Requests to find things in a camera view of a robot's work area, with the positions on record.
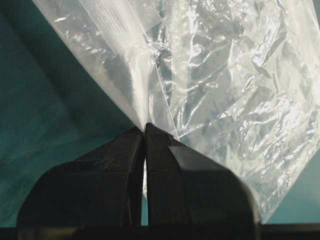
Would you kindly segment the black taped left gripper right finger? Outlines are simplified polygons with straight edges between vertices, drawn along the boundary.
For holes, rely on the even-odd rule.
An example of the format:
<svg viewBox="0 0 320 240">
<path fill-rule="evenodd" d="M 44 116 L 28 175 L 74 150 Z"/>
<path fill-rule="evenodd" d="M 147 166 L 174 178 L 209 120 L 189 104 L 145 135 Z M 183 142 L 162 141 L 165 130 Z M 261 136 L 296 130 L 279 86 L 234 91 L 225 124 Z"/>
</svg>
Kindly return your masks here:
<svg viewBox="0 0 320 240">
<path fill-rule="evenodd" d="M 250 189 L 231 170 L 148 123 L 145 128 L 150 225 L 257 224 Z"/>
</svg>

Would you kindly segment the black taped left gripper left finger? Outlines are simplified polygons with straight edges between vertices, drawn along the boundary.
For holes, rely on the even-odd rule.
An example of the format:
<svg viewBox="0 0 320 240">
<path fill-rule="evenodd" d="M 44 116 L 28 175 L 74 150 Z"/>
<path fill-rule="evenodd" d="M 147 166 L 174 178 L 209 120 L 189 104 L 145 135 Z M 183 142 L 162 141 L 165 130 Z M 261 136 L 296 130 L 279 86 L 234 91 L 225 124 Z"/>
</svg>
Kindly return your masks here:
<svg viewBox="0 0 320 240">
<path fill-rule="evenodd" d="M 17 226 L 139 226 L 142 185 L 143 133 L 133 127 L 44 173 L 20 208 Z"/>
</svg>

